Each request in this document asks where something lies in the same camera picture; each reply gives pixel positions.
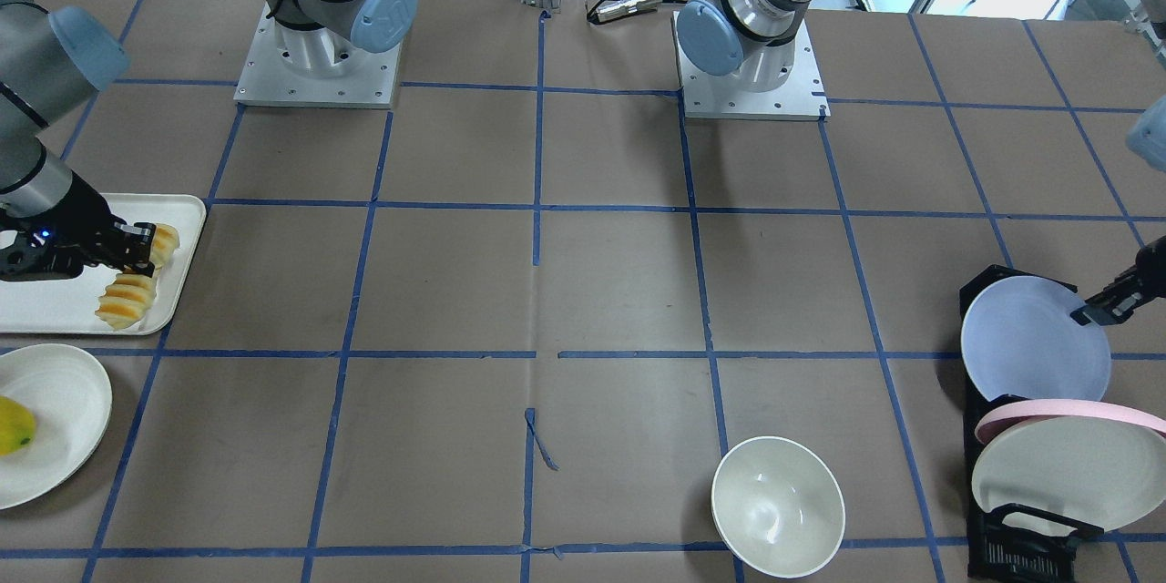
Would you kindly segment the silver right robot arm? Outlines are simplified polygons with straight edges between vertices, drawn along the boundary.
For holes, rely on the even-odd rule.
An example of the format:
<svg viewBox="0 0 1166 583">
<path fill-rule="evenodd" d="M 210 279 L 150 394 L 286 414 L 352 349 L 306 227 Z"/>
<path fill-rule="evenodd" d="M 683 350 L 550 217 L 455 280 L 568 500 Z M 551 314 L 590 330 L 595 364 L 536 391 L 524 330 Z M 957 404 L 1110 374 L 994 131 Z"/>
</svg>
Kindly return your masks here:
<svg viewBox="0 0 1166 583">
<path fill-rule="evenodd" d="M 328 34 L 363 52 L 403 42 L 419 0 L 267 0 L 285 31 Z M 152 278 L 175 250 L 159 223 L 114 215 L 40 134 L 108 87 L 128 69 L 111 31 L 78 6 L 45 10 L 35 0 L 3 0 L 3 281 L 79 278 L 87 267 Z"/>
</svg>

